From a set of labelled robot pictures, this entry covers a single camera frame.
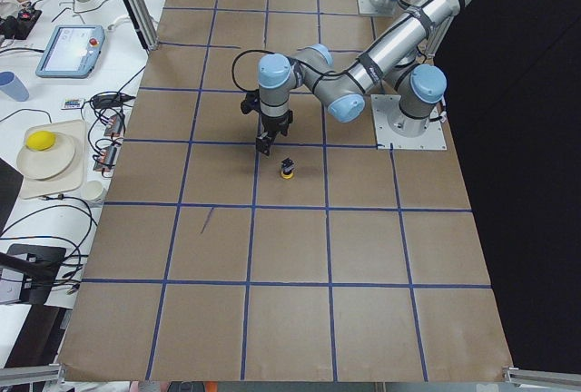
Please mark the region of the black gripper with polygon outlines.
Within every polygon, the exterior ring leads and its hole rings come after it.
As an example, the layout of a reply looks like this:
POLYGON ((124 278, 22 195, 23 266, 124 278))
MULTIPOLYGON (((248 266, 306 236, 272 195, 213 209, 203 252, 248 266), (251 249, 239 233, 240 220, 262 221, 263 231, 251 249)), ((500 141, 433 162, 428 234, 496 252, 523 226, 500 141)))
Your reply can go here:
POLYGON ((262 132, 255 140, 256 151, 264 154, 271 154, 272 141, 278 134, 288 135, 290 125, 293 123, 293 111, 287 111, 285 114, 277 117, 271 117, 265 113, 261 114, 262 132))

